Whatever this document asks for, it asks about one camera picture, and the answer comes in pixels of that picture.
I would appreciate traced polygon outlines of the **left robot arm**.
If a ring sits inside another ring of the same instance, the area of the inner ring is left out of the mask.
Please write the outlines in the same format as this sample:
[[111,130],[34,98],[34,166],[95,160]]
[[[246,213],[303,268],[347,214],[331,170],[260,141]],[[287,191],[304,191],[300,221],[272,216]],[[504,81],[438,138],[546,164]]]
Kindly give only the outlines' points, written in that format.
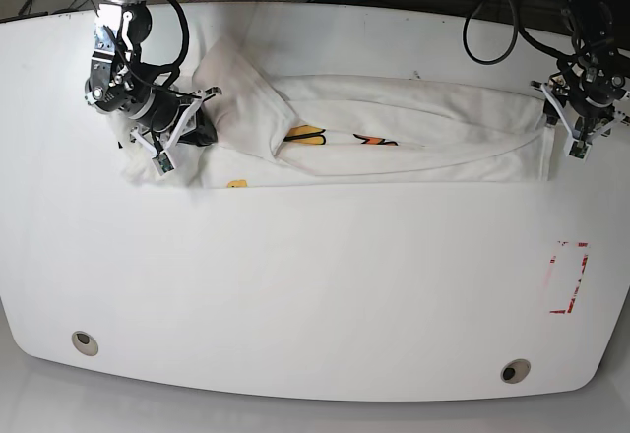
[[545,104],[567,131],[564,152],[587,157],[595,139],[627,120],[615,108],[629,98],[629,58],[614,40],[612,11],[604,0],[560,0],[572,29],[571,55],[548,47],[539,50],[556,59],[562,84],[553,79],[538,88]]

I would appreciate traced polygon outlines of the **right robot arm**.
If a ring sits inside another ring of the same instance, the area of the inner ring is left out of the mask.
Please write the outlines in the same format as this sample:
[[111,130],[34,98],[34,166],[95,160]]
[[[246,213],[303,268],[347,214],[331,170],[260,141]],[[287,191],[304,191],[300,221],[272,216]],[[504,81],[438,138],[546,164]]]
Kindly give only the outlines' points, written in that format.
[[105,0],[96,8],[94,52],[86,80],[88,104],[100,113],[120,113],[139,138],[150,138],[156,156],[169,145],[214,144],[217,131],[202,106],[221,93],[216,87],[194,93],[173,87],[189,51],[190,31],[179,2],[166,2],[181,29],[180,51],[172,62],[142,61],[142,43],[153,27],[146,0]]

